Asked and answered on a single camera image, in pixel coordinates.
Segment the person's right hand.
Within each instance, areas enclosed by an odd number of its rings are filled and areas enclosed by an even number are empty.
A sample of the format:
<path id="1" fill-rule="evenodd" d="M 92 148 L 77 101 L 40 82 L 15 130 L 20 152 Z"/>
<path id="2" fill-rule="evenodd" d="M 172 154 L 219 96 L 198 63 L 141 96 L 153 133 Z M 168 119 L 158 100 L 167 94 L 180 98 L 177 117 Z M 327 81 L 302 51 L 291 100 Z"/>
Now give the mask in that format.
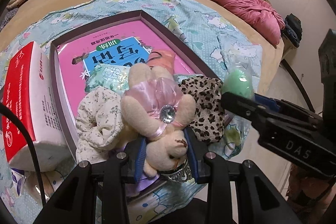
<path id="1" fill-rule="evenodd" d="M 287 203 L 302 223 L 317 223 L 335 196 L 335 185 L 292 164 L 286 196 Z"/>

